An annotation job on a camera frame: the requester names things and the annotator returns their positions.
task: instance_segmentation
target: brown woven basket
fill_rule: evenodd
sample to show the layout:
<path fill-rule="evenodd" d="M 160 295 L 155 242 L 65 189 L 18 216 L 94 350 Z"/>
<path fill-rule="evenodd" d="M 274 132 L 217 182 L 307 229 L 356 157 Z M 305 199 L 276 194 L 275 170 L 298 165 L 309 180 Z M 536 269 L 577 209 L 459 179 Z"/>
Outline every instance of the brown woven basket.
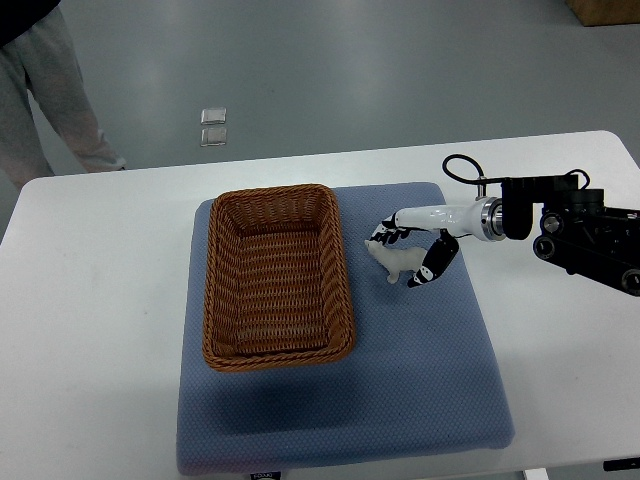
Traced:
<path fill-rule="evenodd" d="M 334 193 L 240 190 L 211 206 L 202 351 L 240 372 L 339 360 L 355 323 Z"/>

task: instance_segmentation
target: gray floor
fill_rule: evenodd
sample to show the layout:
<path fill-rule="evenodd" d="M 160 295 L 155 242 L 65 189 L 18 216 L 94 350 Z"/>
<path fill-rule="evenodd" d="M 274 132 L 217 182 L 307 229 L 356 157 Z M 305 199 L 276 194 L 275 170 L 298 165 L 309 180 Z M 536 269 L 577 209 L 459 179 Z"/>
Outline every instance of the gray floor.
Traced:
<path fill-rule="evenodd" d="M 132 169 L 599 129 L 640 160 L 640 25 L 584 28 L 562 0 L 63 0 L 62 10 L 96 113 Z M 224 147 L 199 146 L 208 106 L 228 108 Z M 34 117 L 54 170 L 81 173 Z M 16 199 L 0 174 L 0 235 Z M 640 479 L 601 465 L 550 476 Z"/>

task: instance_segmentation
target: gray sweatpants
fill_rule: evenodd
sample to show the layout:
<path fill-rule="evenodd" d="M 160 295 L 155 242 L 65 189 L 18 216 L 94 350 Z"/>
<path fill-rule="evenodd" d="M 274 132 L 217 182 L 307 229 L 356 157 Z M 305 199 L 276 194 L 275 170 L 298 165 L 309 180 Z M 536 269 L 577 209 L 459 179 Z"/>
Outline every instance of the gray sweatpants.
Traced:
<path fill-rule="evenodd" d="M 53 175 L 27 89 L 85 170 L 106 172 L 125 165 L 98 127 L 58 7 L 0 49 L 0 168 L 18 189 L 34 178 Z"/>

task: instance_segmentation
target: blue cushion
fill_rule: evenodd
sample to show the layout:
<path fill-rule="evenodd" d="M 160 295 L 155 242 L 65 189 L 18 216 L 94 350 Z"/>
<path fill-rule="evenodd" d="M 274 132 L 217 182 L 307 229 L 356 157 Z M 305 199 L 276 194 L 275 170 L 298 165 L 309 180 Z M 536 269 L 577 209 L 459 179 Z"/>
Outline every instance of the blue cushion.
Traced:
<path fill-rule="evenodd" d="M 207 228 L 196 212 L 178 408 L 185 475 L 260 472 L 504 448 L 514 430 L 491 341 L 458 254 L 433 283 L 390 285 L 363 241 L 404 207 L 443 204 L 430 183 L 336 188 L 356 346 L 336 363 L 219 373 L 202 358 Z M 413 232 L 398 247 L 429 245 Z"/>

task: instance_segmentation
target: black cable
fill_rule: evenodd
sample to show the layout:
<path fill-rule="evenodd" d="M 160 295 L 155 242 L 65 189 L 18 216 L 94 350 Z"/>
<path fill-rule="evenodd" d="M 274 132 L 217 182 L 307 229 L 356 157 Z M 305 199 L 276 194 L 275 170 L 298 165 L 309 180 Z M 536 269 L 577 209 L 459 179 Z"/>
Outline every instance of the black cable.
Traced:
<path fill-rule="evenodd" d="M 591 178 L 589 178 L 589 174 L 580 168 L 574 168 L 570 172 L 565 173 L 565 175 L 572 175 L 574 173 L 580 173 L 584 176 L 585 184 L 582 186 L 582 188 L 580 188 L 580 190 L 584 190 L 585 188 L 587 188 L 591 183 Z"/>
<path fill-rule="evenodd" d="M 476 167 L 476 171 L 478 172 L 478 177 L 480 178 L 470 180 L 468 178 L 459 177 L 455 173 L 451 172 L 451 170 L 449 170 L 449 168 L 447 167 L 447 164 L 454 158 L 459 158 L 460 160 L 466 160 L 471 165 Z M 449 155 L 447 158 L 445 158 L 444 161 L 442 162 L 442 170 L 447 176 L 453 178 L 454 180 L 460 183 L 465 183 L 467 185 L 489 185 L 490 183 L 502 183 L 506 180 L 506 178 L 484 178 L 484 172 L 482 171 L 482 167 L 480 166 L 480 164 L 476 162 L 473 158 L 467 155 L 463 155 L 461 153 L 454 153 L 453 155 Z"/>

